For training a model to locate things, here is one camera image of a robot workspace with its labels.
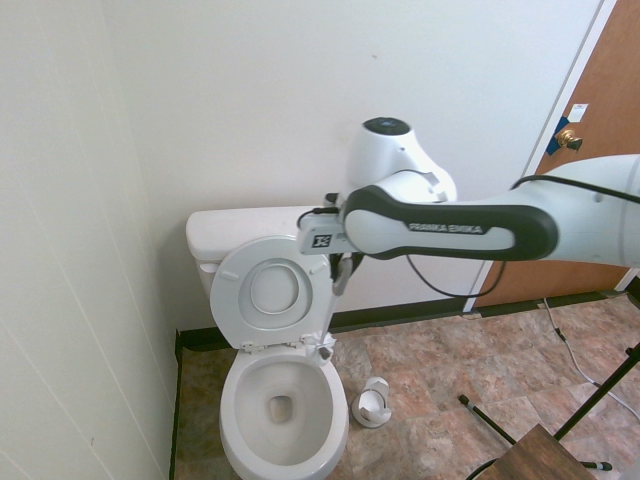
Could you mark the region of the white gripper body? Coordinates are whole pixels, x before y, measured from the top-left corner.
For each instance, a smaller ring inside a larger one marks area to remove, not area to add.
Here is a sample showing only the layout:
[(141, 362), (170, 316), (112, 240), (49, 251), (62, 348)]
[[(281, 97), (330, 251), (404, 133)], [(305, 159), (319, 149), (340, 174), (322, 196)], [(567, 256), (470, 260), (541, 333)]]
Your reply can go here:
[(303, 218), (297, 233), (303, 255), (330, 255), (358, 252), (339, 218)]

